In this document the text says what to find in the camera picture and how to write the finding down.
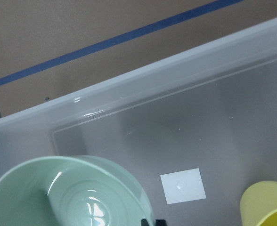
mint green plastic cup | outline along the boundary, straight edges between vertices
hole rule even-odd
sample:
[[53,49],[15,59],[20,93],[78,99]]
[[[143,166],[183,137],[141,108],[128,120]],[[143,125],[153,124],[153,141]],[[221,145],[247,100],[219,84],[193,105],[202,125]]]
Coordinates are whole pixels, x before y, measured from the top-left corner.
[[0,178],[0,226],[152,226],[139,182],[94,156],[42,157]]

brown cardboard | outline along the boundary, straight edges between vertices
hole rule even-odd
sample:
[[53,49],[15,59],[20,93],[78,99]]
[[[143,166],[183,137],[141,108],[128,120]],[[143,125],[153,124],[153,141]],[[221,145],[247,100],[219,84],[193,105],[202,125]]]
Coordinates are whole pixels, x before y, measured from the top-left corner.
[[[45,5],[27,2],[21,7],[22,2],[3,6],[4,1],[0,1],[0,78],[211,1],[118,2],[81,1],[75,6],[74,1],[45,1]],[[30,23],[19,17],[22,13],[31,19]],[[4,19],[4,14],[10,14],[9,19]],[[275,17],[277,1],[245,0],[2,85],[2,116]]]

white square sticker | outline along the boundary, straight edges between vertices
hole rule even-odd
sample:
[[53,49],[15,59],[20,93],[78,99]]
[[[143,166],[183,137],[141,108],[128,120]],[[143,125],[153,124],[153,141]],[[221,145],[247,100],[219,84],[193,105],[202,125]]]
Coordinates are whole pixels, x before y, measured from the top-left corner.
[[199,168],[161,175],[167,204],[205,199]]

